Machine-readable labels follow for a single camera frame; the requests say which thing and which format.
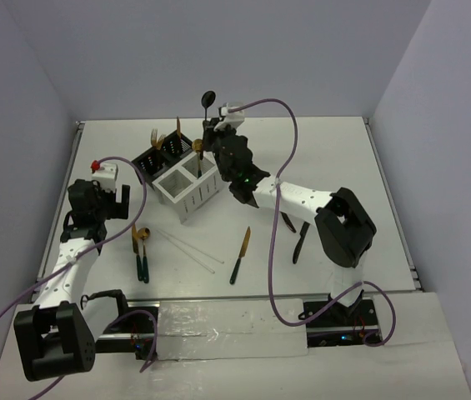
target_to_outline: transparent plastic sheet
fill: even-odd
[[[278,300],[282,315],[295,320],[300,299]],[[162,302],[158,319],[159,360],[272,358],[308,353],[305,326],[287,327],[268,300]]]
[[[152,400],[193,400],[203,398],[203,368],[200,362],[156,362],[148,376],[148,392]]]

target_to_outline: green-handled utensil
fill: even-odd
[[[139,281],[143,280],[143,264],[141,263],[141,256],[138,253],[138,235],[137,235],[137,228],[135,224],[132,226],[132,245],[133,245],[133,252],[135,253],[135,258],[137,261],[137,279]]]
[[[198,177],[202,177],[202,164],[200,163],[201,160],[201,154],[203,152],[203,143],[202,139],[196,139],[193,141],[192,145],[193,151],[197,154],[197,161],[198,161]]]
[[[142,227],[138,230],[138,237],[143,241],[143,282],[150,282],[150,272],[148,271],[148,258],[146,257],[146,239],[150,237],[150,230]]]

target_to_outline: black handle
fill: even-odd
[[[143,257],[143,282],[150,282],[150,272],[148,271],[148,259],[146,255]]]
[[[302,225],[302,229],[300,230],[300,240],[298,240],[298,243],[296,243],[296,247],[294,248],[293,264],[296,264],[298,262],[298,257],[300,257],[303,241],[305,240],[305,235],[308,232],[309,226],[310,225],[308,222],[304,222]]]
[[[292,233],[296,233],[296,228],[294,227],[293,222],[291,221],[291,218],[289,218],[285,212],[282,212],[282,218],[287,224],[287,228],[289,229],[289,231],[291,231]]]
[[[163,160],[162,160],[162,155],[161,155],[161,151],[160,150],[157,150],[155,151],[155,160],[156,160],[156,167],[158,170],[160,170],[161,168],[163,168]]]
[[[237,259],[237,262],[235,263],[235,268],[233,269],[232,272],[232,277],[229,278],[229,283],[234,285],[235,281],[237,280],[237,274],[238,274],[238,268],[241,266],[241,258]]]
[[[135,258],[137,259],[137,279],[140,282],[143,280],[143,265],[141,264],[141,256],[137,254]]]

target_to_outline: white wall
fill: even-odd
[[[372,115],[429,0],[4,0],[80,119]],[[284,115],[261,107],[254,115]]]
[[[73,120],[0,2],[0,309],[34,283]],[[11,314],[0,323],[0,353]]]
[[[413,260],[471,387],[471,1],[433,0],[373,117]]]

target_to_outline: gold spoon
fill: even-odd
[[[143,282],[150,282],[150,273],[148,272],[148,259],[146,257],[146,239],[150,237],[150,230],[142,227],[137,232],[138,238],[143,241]]]
[[[198,177],[202,177],[202,166],[200,165],[200,155],[202,153],[203,143],[202,139],[196,139],[193,141],[193,151],[198,156]]]

